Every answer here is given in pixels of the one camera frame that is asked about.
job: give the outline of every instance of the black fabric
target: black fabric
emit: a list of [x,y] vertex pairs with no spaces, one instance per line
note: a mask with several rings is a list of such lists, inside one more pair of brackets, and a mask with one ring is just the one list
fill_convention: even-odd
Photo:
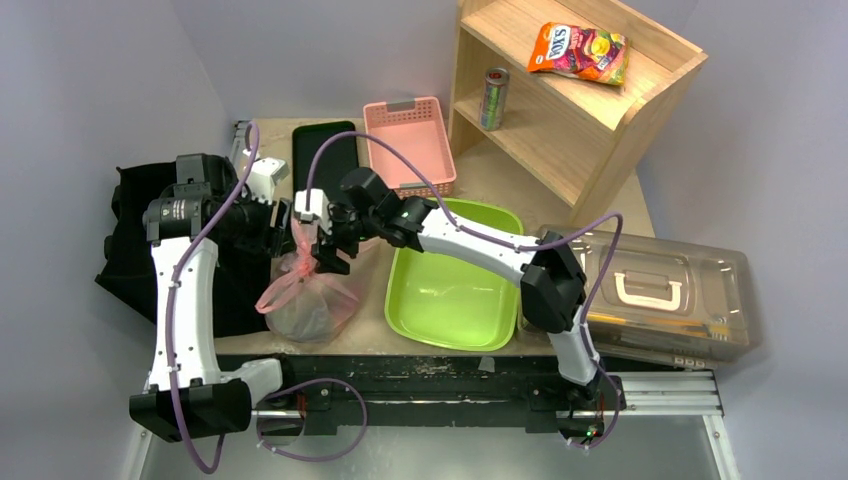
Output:
[[[120,185],[111,205],[118,223],[104,241],[106,266],[94,281],[156,323],[156,276],[142,215],[162,190],[176,182],[176,166],[174,162],[155,163],[118,172]],[[254,305],[268,286],[270,270],[270,259],[218,245],[212,287],[215,337],[268,330]]]

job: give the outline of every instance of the plastic bag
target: plastic bag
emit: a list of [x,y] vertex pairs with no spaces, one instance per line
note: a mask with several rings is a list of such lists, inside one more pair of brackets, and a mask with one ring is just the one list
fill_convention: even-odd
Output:
[[315,273],[318,261],[310,254],[318,235],[317,225],[292,222],[297,249],[283,255],[256,311],[265,314],[268,328],[302,343],[332,340],[356,313],[367,293],[374,271],[379,239],[359,245],[355,259],[339,252],[350,263],[350,275]]

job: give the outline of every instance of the orange snack package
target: orange snack package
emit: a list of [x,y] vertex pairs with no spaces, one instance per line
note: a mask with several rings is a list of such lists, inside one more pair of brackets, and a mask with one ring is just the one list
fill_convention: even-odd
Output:
[[624,35],[551,22],[536,37],[527,71],[622,85],[629,53]]

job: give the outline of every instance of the pink plastic basket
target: pink plastic basket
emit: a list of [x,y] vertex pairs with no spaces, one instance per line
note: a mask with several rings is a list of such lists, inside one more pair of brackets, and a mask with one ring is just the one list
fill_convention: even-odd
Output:
[[[456,168],[450,153],[442,109],[436,97],[420,97],[406,102],[369,103],[363,108],[365,131],[396,148],[424,176],[440,195],[453,192]],[[383,147],[368,142],[371,168],[389,188],[401,197],[430,197],[421,180]]]

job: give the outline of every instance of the black rail base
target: black rail base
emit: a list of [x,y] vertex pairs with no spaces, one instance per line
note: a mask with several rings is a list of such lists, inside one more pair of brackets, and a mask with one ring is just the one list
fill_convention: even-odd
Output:
[[[220,356],[219,363],[223,370],[233,370],[251,358]],[[284,387],[324,377],[353,385],[367,403],[371,426],[518,427],[566,437],[603,434],[600,419],[570,418],[569,413],[595,411],[598,404],[583,400],[579,387],[560,377],[552,356],[297,355],[282,362]],[[619,359],[605,363],[611,371],[673,370]],[[613,378],[620,385],[620,379]],[[609,408],[614,389],[602,381],[600,391]],[[303,407],[304,400],[306,435],[333,435],[340,425],[362,422],[356,397],[331,383],[304,389],[300,403],[291,396],[260,403],[257,410],[294,410]],[[623,395],[621,407],[626,408]]]

